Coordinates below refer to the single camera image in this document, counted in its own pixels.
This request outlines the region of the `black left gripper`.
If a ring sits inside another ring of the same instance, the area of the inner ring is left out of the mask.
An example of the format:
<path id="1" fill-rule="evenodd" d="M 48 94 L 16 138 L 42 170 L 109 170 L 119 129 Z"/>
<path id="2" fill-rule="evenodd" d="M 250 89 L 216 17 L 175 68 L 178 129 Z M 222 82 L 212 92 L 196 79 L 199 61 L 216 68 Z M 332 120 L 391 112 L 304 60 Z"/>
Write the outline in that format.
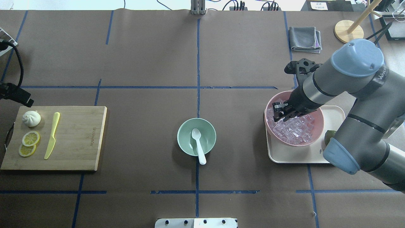
<path id="1" fill-rule="evenodd" d="M 20 87 L 17 88 L 12 83 L 1 83 L 0 85 L 0 99 L 9 99 L 30 108 L 34 103 L 30 96 L 29 92 Z"/>

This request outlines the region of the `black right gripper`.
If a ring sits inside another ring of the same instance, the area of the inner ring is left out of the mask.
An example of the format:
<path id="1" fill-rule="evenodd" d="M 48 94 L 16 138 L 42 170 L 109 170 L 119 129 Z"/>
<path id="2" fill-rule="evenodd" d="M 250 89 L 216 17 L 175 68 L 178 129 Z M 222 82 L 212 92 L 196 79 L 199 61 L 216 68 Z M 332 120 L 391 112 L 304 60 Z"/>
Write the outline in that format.
<path id="1" fill-rule="evenodd" d="M 302 117 L 309 113 L 316 111 L 321 104 L 317 104 L 310 100 L 304 93 L 303 84 L 304 81 L 313 76 L 314 72 L 321 66 L 314 61 L 310 61 L 306 58 L 302 58 L 299 61 L 291 61 L 284 68 L 286 74 L 294 74 L 298 82 L 298 87 L 295 88 L 289 98 L 280 103 L 272 103 L 272 109 L 274 112 L 274 121 L 278 122 L 283 120 L 284 122 L 295 117 Z"/>

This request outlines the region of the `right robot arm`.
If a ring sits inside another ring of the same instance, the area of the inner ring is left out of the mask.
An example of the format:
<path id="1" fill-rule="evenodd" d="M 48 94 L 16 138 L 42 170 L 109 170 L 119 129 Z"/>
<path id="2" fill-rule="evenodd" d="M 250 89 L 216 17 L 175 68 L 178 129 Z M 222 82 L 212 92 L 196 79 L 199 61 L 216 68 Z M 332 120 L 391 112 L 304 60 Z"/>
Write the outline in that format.
<path id="1" fill-rule="evenodd" d="M 369 173 L 404 193 L 404 151 L 385 142 L 396 122 L 404 122 L 404 77 L 384 64 L 382 51 L 366 39 L 344 44 L 321 65 L 310 63 L 289 98 L 273 103 L 274 121 L 287 121 L 316 111 L 347 92 L 356 100 L 331 137 L 323 157 L 354 175 Z"/>

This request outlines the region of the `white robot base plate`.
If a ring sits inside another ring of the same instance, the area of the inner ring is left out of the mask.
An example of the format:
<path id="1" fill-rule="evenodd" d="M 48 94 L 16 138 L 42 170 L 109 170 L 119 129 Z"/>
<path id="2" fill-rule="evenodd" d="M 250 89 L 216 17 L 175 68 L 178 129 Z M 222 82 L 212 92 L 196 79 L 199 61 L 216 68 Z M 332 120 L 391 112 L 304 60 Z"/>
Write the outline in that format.
<path id="1" fill-rule="evenodd" d="M 155 228 L 237 228 L 234 218 L 162 218 Z"/>

